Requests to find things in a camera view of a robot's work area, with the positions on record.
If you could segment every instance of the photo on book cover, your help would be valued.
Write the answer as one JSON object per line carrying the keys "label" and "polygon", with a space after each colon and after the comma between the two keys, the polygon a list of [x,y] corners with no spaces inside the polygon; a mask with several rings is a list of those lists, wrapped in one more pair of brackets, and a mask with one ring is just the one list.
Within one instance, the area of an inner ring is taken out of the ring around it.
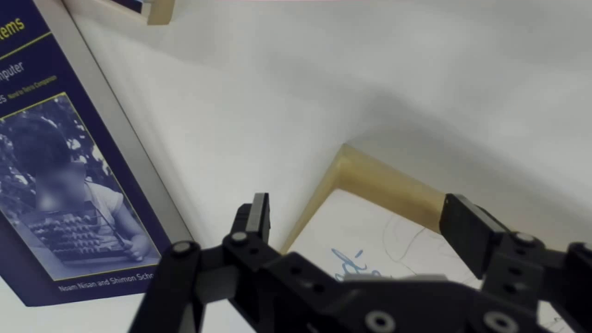
{"label": "photo on book cover", "polygon": [[0,212],[53,280],[159,262],[65,92],[0,117]]}

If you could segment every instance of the blue book cover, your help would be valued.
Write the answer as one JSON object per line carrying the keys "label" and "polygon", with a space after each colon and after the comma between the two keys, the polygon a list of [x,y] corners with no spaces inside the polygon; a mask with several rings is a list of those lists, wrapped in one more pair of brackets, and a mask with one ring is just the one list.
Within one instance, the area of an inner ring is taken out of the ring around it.
{"label": "blue book cover", "polygon": [[0,275],[26,304],[142,291],[170,236],[35,1],[0,6]]}

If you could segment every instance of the light wood piece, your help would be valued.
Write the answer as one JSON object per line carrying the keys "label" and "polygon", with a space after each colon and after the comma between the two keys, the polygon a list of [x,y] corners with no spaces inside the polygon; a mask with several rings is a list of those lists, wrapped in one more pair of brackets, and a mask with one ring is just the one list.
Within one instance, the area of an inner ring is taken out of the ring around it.
{"label": "light wood piece", "polygon": [[298,234],[335,188],[357,193],[440,232],[438,221],[444,206],[444,191],[390,167],[357,147],[342,145],[296,219],[281,251],[287,251],[294,243]]}
{"label": "light wood piece", "polygon": [[140,16],[142,19],[146,19],[148,25],[168,23],[172,19],[172,10],[174,10],[174,3],[176,3],[176,0],[152,0],[142,5],[140,12],[137,12],[135,8],[131,8],[124,3],[118,3],[115,0],[107,0],[107,1],[127,8],[135,16]]}

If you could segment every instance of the white table surface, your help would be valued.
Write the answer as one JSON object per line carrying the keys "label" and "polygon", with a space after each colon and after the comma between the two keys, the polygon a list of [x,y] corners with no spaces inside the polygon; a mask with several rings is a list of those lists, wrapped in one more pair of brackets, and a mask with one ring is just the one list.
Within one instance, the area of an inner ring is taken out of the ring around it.
{"label": "white table surface", "polygon": [[[257,190],[272,193],[279,243],[338,145],[398,117],[429,117],[592,212],[586,0],[177,0],[166,27],[66,1],[205,243]],[[44,333],[126,330],[139,301],[22,308],[5,284],[0,295],[2,330]],[[237,330],[227,315],[209,328]]]}

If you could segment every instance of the white paper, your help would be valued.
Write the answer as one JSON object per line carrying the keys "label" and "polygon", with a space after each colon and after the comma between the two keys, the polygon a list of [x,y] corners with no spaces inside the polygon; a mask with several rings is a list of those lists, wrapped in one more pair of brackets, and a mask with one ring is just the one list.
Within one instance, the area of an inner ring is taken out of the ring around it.
{"label": "white paper", "polygon": [[[344,190],[324,201],[290,251],[337,278],[438,275],[481,286],[442,234]],[[538,317],[553,333],[571,330],[547,302],[538,308]]]}

